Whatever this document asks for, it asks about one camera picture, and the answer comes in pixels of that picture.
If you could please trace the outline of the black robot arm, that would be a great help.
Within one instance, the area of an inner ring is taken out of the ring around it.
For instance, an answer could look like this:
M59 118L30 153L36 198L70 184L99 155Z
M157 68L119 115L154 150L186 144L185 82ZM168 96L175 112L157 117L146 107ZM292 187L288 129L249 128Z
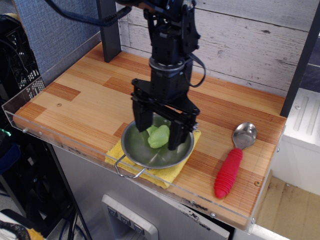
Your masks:
M145 131L156 113L170 121L169 150L184 143L196 126L200 110L189 100L194 55L200 35L195 25L194 0L119 0L118 4L143 10L152 54L150 80L133 79L132 107L136 127Z

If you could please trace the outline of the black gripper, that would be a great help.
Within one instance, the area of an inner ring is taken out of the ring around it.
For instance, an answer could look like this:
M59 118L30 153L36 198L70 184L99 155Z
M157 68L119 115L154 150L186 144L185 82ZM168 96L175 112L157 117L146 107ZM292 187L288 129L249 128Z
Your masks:
M171 121L168 149L175 150L196 129L200 110L188 99L192 62L177 65L149 63L151 80L133 79L132 108L139 132L153 123L153 113Z

